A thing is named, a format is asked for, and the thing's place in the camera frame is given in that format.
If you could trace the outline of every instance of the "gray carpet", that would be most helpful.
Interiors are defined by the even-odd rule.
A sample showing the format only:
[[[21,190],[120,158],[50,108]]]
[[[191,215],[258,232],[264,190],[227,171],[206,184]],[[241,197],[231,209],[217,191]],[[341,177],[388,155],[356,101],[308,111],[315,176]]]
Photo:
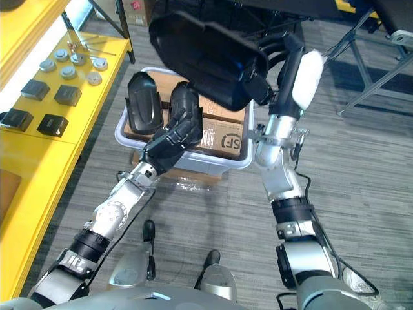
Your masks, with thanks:
[[[302,24],[307,48],[326,50],[348,27],[314,21]],[[103,21],[91,20],[86,31],[115,35]],[[23,294],[45,272],[63,247],[89,219],[116,184],[119,170],[130,170],[132,151],[118,145],[114,129],[125,105],[127,81],[134,72],[163,67],[148,41],[147,28],[131,26],[136,64],[126,58],[77,167],[67,185],[27,278]],[[389,69],[396,50],[359,44],[369,67]],[[350,52],[339,58],[355,62]],[[412,73],[412,67],[405,74]],[[277,69],[271,71],[274,83]],[[337,252],[364,273],[393,305],[413,309],[413,118],[363,108],[336,115],[357,92],[336,88],[325,70],[313,104],[301,120],[310,129],[299,171],[313,179],[310,199]],[[366,105],[397,106],[409,102],[373,96]],[[256,122],[268,119],[256,107]],[[157,225],[157,277],[150,285],[192,287],[209,250],[219,249],[231,268],[239,303],[249,309],[277,309],[275,295],[286,291],[276,264],[275,219],[254,164],[231,170],[215,186],[182,178],[161,180],[149,208],[108,257],[92,288],[102,291],[122,253],[141,239],[141,225]],[[294,300],[287,299],[287,305]]]

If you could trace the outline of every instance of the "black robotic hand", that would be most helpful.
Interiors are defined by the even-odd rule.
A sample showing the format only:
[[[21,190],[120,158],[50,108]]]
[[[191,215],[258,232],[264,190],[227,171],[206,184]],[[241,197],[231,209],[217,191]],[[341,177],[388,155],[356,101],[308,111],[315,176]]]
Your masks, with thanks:
[[[168,172],[203,136],[198,93],[187,82],[178,83],[172,91],[171,106],[170,122],[154,134],[141,155],[141,161],[151,164],[157,175]]]

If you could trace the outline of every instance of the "cable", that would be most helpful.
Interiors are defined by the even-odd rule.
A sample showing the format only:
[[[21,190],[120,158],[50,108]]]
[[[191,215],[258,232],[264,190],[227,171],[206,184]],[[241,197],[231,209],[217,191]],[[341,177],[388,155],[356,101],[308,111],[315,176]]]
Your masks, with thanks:
[[[297,295],[297,293],[281,293],[281,294],[278,294],[278,295],[276,296],[276,299],[277,299],[277,303],[278,303],[278,306],[279,306],[279,310],[284,310],[283,303],[282,303],[282,301],[281,301],[281,297],[284,297],[284,296],[296,296],[296,295]]]
[[[305,187],[305,199],[307,201],[308,204],[310,204],[310,200],[308,198],[308,190],[310,189],[310,185],[311,185],[311,178],[309,176],[306,176],[305,174],[301,174],[297,172],[297,167],[298,167],[298,161],[299,161],[299,156],[297,156],[296,159],[296,164],[294,166],[294,171],[296,172],[297,175],[306,178],[307,179],[307,185]],[[367,278],[365,276],[363,276],[359,271],[357,271],[357,269],[353,268],[349,263],[347,263],[344,259],[342,259],[336,252],[336,250],[334,249],[330,239],[328,238],[326,232],[324,231],[323,226],[321,225],[321,222],[317,216],[317,214],[314,212],[314,210],[311,210],[311,214],[314,217],[314,220],[316,221],[316,223],[318,224],[320,230],[321,230],[321,234],[323,235],[328,247],[330,248],[331,254],[334,256],[334,258],[336,259],[337,262],[337,273],[338,273],[338,278],[342,279],[343,278],[343,272],[341,270],[341,264],[345,265],[347,268],[350,268],[351,271],[353,271],[356,275],[358,275],[368,286],[370,286],[370,288],[374,291],[372,293],[361,293],[361,292],[355,292],[357,295],[359,296],[377,296],[379,294],[379,290],[378,288],[369,280],[367,280]]]
[[[337,264],[337,274],[338,274],[338,278],[341,280],[343,279],[343,272],[341,270],[341,263],[340,263],[340,256],[338,256],[335,248],[333,247],[330,239],[328,238],[327,234],[324,231],[323,226],[321,225],[321,222],[317,216],[317,214],[314,212],[314,209],[311,210],[311,214],[314,217],[314,220],[316,221],[318,227],[320,228],[321,234],[323,235],[324,240],[326,241],[328,247],[330,248],[332,255],[334,256],[334,258],[336,259],[336,264]]]
[[[310,200],[308,198],[308,191],[310,190],[311,178],[309,176],[306,176],[305,174],[297,172],[298,161],[299,161],[299,154],[297,155],[296,165],[294,166],[294,171],[296,172],[296,174],[298,176],[301,176],[302,178],[307,179],[307,185],[305,186],[305,199],[306,199],[307,203],[310,205]]]
[[[135,214],[135,216],[131,219],[130,223],[128,224],[128,226],[124,229],[124,231],[122,232],[121,236],[114,242],[113,246],[111,246],[109,248],[109,250],[107,250],[107,252],[105,253],[105,255],[103,256],[101,262],[99,263],[99,265],[97,266],[95,272],[93,273],[92,277],[90,278],[90,281],[87,283],[87,287],[90,287],[90,284],[92,284],[94,278],[97,275],[97,272],[100,270],[100,268],[102,267],[103,263],[105,262],[106,258],[109,256],[110,252],[112,252],[112,250],[114,249],[114,247],[119,243],[119,241],[122,240],[122,238],[124,237],[124,235],[126,234],[126,232],[128,231],[129,227],[133,224],[133,222],[136,220],[136,218],[141,214],[141,212],[143,211],[143,209],[149,204],[149,202],[152,200],[152,198],[154,197],[156,193],[156,190],[154,189],[154,191],[152,192],[152,194],[150,195],[150,197],[148,198],[148,200],[145,202],[145,204],[143,205],[143,207]]]
[[[327,61],[325,62],[325,66],[327,66],[332,61],[335,61],[337,57],[340,56],[342,53],[344,53],[346,50],[348,50],[349,47],[350,47],[350,43],[348,42],[346,46],[339,53],[337,53],[337,55],[335,55],[333,58],[328,58],[328,53],[325,53],[325,56],[327,56]]]

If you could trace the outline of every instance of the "black shoe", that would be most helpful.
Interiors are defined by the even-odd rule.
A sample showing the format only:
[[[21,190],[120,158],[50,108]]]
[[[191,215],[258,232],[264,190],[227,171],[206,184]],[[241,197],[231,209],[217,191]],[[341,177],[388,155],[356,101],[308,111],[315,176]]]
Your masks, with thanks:
[[[204,277],[205,270],[211,265],[218,265],[220,260],[221,260],[221,253],[218,250],[211,250],[208,253],[208,256],[206,257],[206,260],[204,262],[204,269],[199,275],[198,280],[196,281],[196,284],[194,286],[194,289],[201,288],[201,282],[202,282],[202,278]]]

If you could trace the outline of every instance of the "yellow table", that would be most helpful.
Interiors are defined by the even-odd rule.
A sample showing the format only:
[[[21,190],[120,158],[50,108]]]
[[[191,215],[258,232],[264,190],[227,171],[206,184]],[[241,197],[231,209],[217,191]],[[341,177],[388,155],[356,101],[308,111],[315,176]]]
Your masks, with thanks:
[[[68,3],[25,0],[18,8],[0,13],[0,90]]]
[[[81,33],[82,39],[95,34]],[[68,34],[56,46],[67,48]],[[34,79],[46,82],[50,90],[42,101],[20,97],[15,109],[29,111],[33,120],[26,132],[0,128],[0,168],[19,175],[22,180],[1,226],[1,301],[17,297],[33,262],[50,218],[61,197],[74,165],[92,130],[106,95],[119,70],[130,43],[127,39],[99,35],[99,49],[116,54],[98,54],[107,58],[109,68],[100,72],[103,82],[92,86],[85,80],[92,70],[91,61],[76,67],[78,77],[64,80],[59,69],[70,61],[57,63],[57,70],[39,71]],[[58,104],[53,98],[59,86],[80,88],[76,107]],[[64,116],[68,126],[61,138],[37,131],[45,114]]]
[[[348,12],[348,13],[353,13],[353,14],[356,13],[356,9],[353,8],[353,7],[350,5],[350,3],[348,3],[348,2],[346,2],[346,1],[344,1],[344,0],[336,0],[336,4],[337,4],[337,7],[338,7],[338,9],[339,9],[340,11]],[[371,13],[370,17],[379,19],[379,16],[378,16],[377,13],[375,13],[375,12]]]

